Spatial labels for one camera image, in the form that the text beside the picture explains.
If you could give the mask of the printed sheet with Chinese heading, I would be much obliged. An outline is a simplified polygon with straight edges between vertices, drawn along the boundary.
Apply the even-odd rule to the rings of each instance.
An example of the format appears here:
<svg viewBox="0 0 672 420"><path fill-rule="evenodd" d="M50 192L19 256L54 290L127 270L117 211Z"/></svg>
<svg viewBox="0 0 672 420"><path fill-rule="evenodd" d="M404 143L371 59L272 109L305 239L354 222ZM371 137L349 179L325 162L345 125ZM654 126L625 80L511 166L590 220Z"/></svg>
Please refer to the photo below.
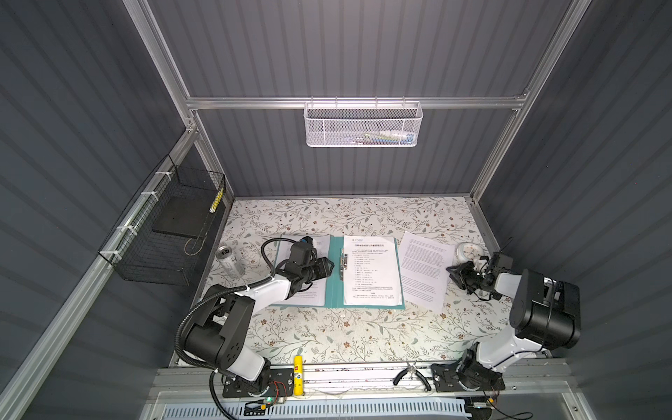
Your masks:
<svg viewBox="0 0 672 420"><path fill-rule="evenodd" d="M403 296L397 243L391 236L344 236L348 253L344 301L349 306L396 306Z"/></svg>

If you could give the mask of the printed English text sheet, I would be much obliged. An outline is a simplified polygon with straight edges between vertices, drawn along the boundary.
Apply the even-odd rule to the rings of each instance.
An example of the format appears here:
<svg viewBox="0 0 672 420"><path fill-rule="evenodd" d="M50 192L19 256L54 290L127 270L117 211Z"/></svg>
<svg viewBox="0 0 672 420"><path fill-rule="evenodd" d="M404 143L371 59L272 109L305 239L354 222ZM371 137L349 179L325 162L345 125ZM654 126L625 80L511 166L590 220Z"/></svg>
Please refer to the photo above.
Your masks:
<svg viewBox="0 0 672 420"><path fill-rule="evenodd" d="M328 257L331 244L331 236L313 236L313 247L317 251L317 257ZM274 263L278 265L283 260L290 256L292 245L283 241L278 245ZM323 307L325 305L327 295L327 280L315 280L313 285L307 292L298 292L289 299L283 300L275 304L275 306L314 306Z"/></svg>

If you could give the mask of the teal paper folder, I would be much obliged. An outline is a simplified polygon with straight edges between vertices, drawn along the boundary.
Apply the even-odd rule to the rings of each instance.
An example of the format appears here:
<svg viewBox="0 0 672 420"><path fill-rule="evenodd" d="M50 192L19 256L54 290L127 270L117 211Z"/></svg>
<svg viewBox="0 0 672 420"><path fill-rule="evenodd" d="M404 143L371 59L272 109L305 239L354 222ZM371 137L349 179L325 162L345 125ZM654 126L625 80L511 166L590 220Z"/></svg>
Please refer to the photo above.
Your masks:
<svg viewBox="0 0 672 420"><path fill-rule="evenodd" d="M360 309L390 309L390 310L403 310L405 308L404 297L400 297L400 303L396 306L375 306L373 304L364 304L364 306L349 306L344 301L344 288L343 282L340 279L340 259L341 259L341 249L343 246L343 237L342 236L331 236L331 244L328 253L328 259L336 264L332 275L327 280L327 295L325 297L325 305L318 308L360 308Z"/></svg>

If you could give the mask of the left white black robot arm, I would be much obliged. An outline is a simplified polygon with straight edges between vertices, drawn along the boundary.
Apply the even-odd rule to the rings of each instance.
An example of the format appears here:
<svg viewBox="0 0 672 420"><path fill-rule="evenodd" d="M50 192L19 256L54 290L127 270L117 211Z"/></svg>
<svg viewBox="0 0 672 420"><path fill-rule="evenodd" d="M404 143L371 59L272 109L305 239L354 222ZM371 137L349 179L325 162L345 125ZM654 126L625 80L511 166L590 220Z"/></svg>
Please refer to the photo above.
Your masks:
<svg viewBox="0 0 672 420"><path fill-rule="evenodd" d="M269 275L251 285L214 285L178 325L174 351L191 366L236 376L257 388L270 380L268 359L245 345L254 314L329 278L334 263L320 257L311 236L272 238L261 246Z"/></svg>

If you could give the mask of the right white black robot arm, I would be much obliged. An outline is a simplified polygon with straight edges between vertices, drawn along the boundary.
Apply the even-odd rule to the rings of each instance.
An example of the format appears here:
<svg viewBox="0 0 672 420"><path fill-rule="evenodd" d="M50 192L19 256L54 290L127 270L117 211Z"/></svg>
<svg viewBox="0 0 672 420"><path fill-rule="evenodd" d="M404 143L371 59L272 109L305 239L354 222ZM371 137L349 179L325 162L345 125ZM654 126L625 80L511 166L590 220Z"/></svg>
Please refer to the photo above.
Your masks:
<svg viewBox="0 0 672 420"><path fill-rule="evenodd" d="M437 383L469 391L501 391L504 372L519 360L578 343L579 287L530 269L515 273L513 262L512 257L496 252L481 266L465 261L446 269L463 292L486 292L495 300L507 297L511 308L509 325L498 334L474 342L457 362L434 367Z"/></svg>

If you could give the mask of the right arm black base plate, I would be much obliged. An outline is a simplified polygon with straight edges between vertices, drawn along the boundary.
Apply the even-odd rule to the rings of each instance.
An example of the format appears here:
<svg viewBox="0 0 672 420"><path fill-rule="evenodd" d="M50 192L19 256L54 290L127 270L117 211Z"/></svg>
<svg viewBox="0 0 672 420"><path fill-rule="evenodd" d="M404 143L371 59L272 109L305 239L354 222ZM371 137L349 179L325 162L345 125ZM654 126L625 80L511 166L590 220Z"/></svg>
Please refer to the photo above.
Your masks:
<svg viewBox="0 0 672 420"><path fill-rule="evenodd" d="M476 363L462 369L459 362L452 364L432 363L432 380L438 392L503 391L506 385L502 373Z"/></svg>

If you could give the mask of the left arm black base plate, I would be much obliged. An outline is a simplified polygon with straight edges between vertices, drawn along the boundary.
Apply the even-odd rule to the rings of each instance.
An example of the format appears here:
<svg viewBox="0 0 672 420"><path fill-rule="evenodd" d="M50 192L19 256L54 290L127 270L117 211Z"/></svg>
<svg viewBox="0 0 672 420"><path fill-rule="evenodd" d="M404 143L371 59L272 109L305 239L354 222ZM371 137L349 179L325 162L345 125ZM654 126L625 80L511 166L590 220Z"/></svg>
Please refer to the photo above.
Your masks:
<svg viewBox="0 0 672 420"><path fill-rule="evenodd" d="M294 372L290 367L271 367L262 371L255 381L226 374L222 379L224 398L292 397Z"/></svg>

